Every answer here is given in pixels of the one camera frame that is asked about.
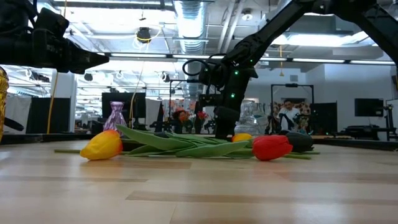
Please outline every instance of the wooden floor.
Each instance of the wooden floor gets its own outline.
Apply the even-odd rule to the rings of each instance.
[[[316,146],[311,161],[117,157],[0,147],[1,224],[398,223],[398,154]]]

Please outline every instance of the purple glass vase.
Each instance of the purple glass vase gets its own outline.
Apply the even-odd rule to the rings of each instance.
[[[112,113],[111,116],[109,116],[108,119],[106,120],[106,123],[104,125],[104,131],[115,130],[120,135],[122,135],[122,132],[118,131],[118,129],[116,128],[116,125],[118,124],[122,126],[127,126],[126,121],[124,120],[122,114],[123,105],[124,105],[123,102],[117,102],[117,101],[111,102]]]

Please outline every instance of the person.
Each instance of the person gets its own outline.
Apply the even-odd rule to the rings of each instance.
[[[282,130],[294,131],[296,128],[294,119],[300,115],[300,110],[293,107],[293,103],[286,99],[284,100],[284,107],[279,111],[279,122]]]

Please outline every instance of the robotic arm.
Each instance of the robotic arm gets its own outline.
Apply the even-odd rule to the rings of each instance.
[[[38,13],[29,0],[0,0],[0,64],[84,74],[87,68],[109,62],[109,57],[63,38],[68,26],[69,21],[49,9]]]
[[[216,106],[216,138],[226,138],[239,119],[249,79],[258,77],[254,65],[272,41],[307,12],[335,14],[355,23],[398,63],[398,22],[376,0],[291,0],[261,30],[236,44],[221,61],[210,57],[202,62],[205,67],[199,75],[200,81],[214,85],[221,92],[220,95],[207,92],[200,97],[202,104],[212,101]]]

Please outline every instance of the glass vase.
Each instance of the glass vase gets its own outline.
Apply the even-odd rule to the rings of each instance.
[[[122,114],[123,105],[123,102],[111,102],[112,113],[105,122],[104,131],[115,130],[122,136],[122,132],[118,131],[116,125],[127,126]]]
[[[243,100],[241,116],[234,129],[235,134],[247,133],[252,136],[261,134],[257,119],[253,115],[254,105],[254,101],[252,100]]]

